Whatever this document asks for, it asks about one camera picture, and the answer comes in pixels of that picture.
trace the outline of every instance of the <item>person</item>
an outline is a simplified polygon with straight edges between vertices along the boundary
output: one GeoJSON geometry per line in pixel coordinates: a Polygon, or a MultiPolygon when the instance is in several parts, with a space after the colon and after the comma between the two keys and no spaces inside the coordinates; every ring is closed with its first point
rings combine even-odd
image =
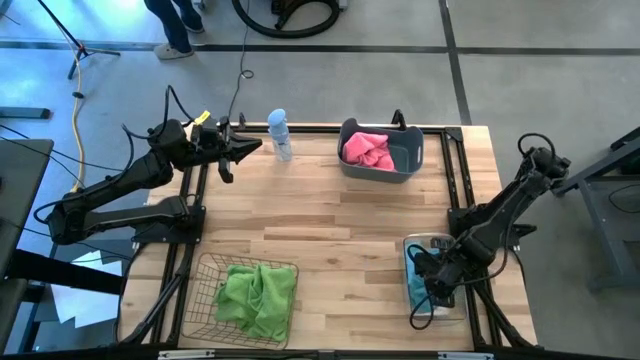
{"type": "Polygon", "coordinates": [[[180,16],[171,4],[171,0],[144,0],[147,9],[156,15],[164,26],[169,41],[153,49],[160,60],[180,59],[193,55],[187,31],[204,32],[202,18],[193,8],[191,0],[173,0],[180,8],[180,16]]]}

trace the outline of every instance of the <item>yellow clamp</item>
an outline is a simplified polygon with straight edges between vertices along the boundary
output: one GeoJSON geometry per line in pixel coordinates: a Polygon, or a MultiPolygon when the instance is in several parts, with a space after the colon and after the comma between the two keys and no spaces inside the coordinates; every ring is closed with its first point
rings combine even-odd
{"type": "Polygon", "coordinates": [[[202,123],[204,123],[205,121],[209,120],[209,117],[211,116],[211,113],[209,113],[207,110],[205,110],[202,115],[198,116],[193,122],[196,125],[202,125],[202,123]]]}

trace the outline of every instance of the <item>tripod stand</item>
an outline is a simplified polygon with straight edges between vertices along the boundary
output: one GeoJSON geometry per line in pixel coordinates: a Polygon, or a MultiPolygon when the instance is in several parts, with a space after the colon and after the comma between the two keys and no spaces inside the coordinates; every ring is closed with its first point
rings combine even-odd
{"type": "MultiPolygon", "coordinates": [[[[38,0],[38,3],[40,4],[40,6],[42,6],[44,8],[44,10],[47,12],[47,14],[49,14],[49,16],[51,17],[51,20],[53,20],[54,23],[56,23],[56,25],[60,28],[60,30],[62,30],[65,35],[75,44],[75,46],[78,48],[77,49],[77,53],[76,53],[76,58],[78,59],[78,65],[80,63],[80,61],[84,58],[86,58],[87,56],[89,56],[89,53],[87,52],[87,49],[84,47],[84,45],[79,42],[78,40],[76,40],[75,37],[73,37],[73,35],[71,35],[71,33],[69,32],[69,30],[67,30],[66,27],[64,27],[64,25],[62,25],[62,23],[60,22],[60,20],[58,20],[58,18],[53,14],[53,12],[51,12],[51,10],[49,9],[49,7],[42,1],[42,0],[38,0]]],[[[108,55],[116,55],[116,56],[120,56],[120,53],[117,51],[109,51],[109,50],[100,50],[100,49],[91,49],[91,51],[93,53],[98,53],[98,54],[108,54],[108,55]]],[[[71,80],[71,78],[73,77],[73,73],[76,71],[76,61],[74,59],[73,64],[71,64],[71,69],[69,70],[69,74],[67,75],[67,79],[71,80]]]]}

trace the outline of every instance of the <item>gray plastic bin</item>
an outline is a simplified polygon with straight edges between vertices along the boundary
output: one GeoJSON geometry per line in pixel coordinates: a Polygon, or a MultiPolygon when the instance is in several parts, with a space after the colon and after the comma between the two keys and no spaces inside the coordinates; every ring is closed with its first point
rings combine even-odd
{"type": "Polygon", "coordinates": [[[377,129],[360,126],[356,119],[351,118],[345,121],[340,128],[340,139],[338,140],[340,168],[349,177],[400,184],[409,180],[411,175],[422,167],[423,146],[424,135],[415,126],[408,127],[405,131],[377,129]],[[356,132],[388,135],[389,150],[396,172],[350,165],[342,161],[342,147],[356,132]]]}

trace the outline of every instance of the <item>concrete floor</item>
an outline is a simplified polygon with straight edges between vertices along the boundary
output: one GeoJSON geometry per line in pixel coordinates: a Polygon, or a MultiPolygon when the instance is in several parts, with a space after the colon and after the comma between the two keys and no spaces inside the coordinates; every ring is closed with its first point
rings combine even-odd
{"type": "MultiPolygon", "coordinates": [[[[95,41],[157,43],[157,19],[139,1],[49,1],[79,38],[95,41]]],[[[239,44],[244,27],[229,1],[209,0],[207,33],[194,43],[239,44]]],[[[276,41],[250,32],[251,44],[403,45],[446,44],[437,0],[350,0],[350,8],[326,33],[306,40],[276,41]]],[[[265,0],[253,0],[252,13],[266,19],[265,0]]],[[[458,46],[638,48],[640,5],[634,0],[450,0],[458,46]]],[[[306,24],[324,14],[309,5],[292,19],[306,24]]],[[[14,1],[0,19],[0,41],[60,39],[35,2],[14,1]]],[[[120,58],[96,55],[84,61],[80,114],[87,159],[107,166],[126,162],[120,124],[142,132],[161,121],[164,87],[172,84],[192,114],[203,109],[219,116],[235,87],[239,53],[199,52],[159,63],[151,52],[124,52],[120,58]]],[[[461,72],[474,125],[488,125],[503,184],[520,163],[517,137],[529,131],[549,135],[558,153],[573,161],[575,173],[606,154],[609,144],[637,127],[640,110],[640,58],[613,56],[460,56],[461,72]]],[[[70,128],[75,82],[65,78],[71,55],[59,50],[0,50],[0,99],[13,106],[46,106],[49,121],[2,120],[32,137],[53,138],[56,148],[77,154],[70,128]]],[[[446,54],[251,52],[234,110],[263,121],[284,107],[290,121],[340,122],[356,117],[387,123],[396,108],[416,124],[460,124],[446,54]]],[[[177,108],[172,110],[179,116],[177,108]]],[[[138,154],[144,144],[137,143],[138,154]]],[[[87,181],[104,172],[89,169],[87,181]]],[[[36,205],[58,198],[71,177],[51,165],[36,205]]],[[[137,206],[142,191],[114,206],[137,206]]],[[[549,349],[640,357],[640,292],[587,291],[585,283],[607,267],[578,193],[539,199],[522,222],[537,233],[522,244],[527,290],[539,343],[549,349]]],[[[28,226],[42,230],[35,221],[28,226]]],[[[48,253],[50,242],[24,234],[20,246],[48,253]]],[[[110,333],[91,330],[60,347],[108,343],[110,333]]],[[[45,335],[37,345],[52,348],[45,335]]]]}

